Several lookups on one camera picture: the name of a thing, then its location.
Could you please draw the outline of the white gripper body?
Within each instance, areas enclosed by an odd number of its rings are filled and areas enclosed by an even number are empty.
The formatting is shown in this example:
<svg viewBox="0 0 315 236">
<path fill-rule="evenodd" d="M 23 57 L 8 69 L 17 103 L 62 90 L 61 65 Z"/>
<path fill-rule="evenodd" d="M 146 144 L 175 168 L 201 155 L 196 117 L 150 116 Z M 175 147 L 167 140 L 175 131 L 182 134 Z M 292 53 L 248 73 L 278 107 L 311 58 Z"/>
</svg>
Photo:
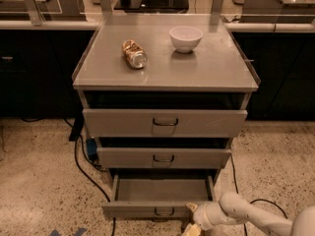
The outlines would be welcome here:
<svg viewBox="0 0 315 236">
<path fill-rule="evenodd" d="M 193 208 L 193 220 L 203 230 L 208 231 L 225 222 L 226 216 L 218 203 L 204 203 Z"/>
</svg>

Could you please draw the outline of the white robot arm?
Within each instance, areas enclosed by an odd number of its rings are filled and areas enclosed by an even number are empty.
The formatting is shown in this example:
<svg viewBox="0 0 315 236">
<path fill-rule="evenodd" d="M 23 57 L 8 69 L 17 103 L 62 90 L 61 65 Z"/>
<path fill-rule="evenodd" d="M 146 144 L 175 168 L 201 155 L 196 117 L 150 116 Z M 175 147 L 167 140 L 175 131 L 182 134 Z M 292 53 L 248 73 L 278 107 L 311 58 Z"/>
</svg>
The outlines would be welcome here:
<svg viewBox="0 0 315 236">
<path fill-rule="evenodd" d="M 247 202 L 232 192 L 217 202 L 201 205 L 188 203 L 194 223 L 189 223 L 181 236 L 201 236 L 218 225 L 252 223 L 267 236 L 315 236 L 315 206 L 304 209 L 294 221 L 277 216 Z"/>
</svg>

